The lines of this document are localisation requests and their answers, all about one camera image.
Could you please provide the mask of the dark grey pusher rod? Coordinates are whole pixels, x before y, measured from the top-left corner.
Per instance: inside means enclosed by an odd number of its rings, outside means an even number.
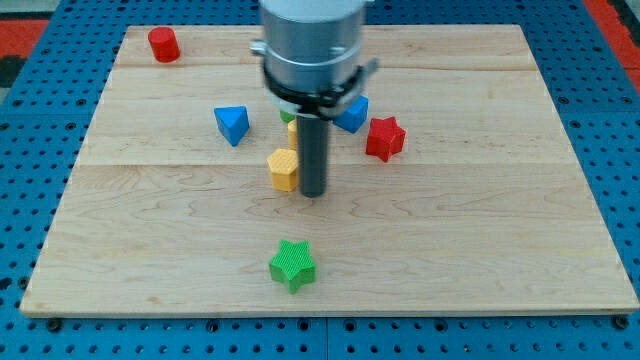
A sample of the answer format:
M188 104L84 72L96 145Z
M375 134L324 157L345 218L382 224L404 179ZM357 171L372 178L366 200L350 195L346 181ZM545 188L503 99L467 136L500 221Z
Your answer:
M296 127L300 192L308 198L322 196L327 188L329 122L299 116Z

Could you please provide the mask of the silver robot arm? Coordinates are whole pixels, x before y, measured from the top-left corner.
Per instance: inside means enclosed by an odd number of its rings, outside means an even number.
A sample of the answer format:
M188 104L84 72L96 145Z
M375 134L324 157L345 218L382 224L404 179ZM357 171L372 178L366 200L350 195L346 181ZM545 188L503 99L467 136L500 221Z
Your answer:
M299 189L315 198L327 189L329 122L362 94L378 60L362 65L366 0L261 0L265 88L277 108L296 116Z

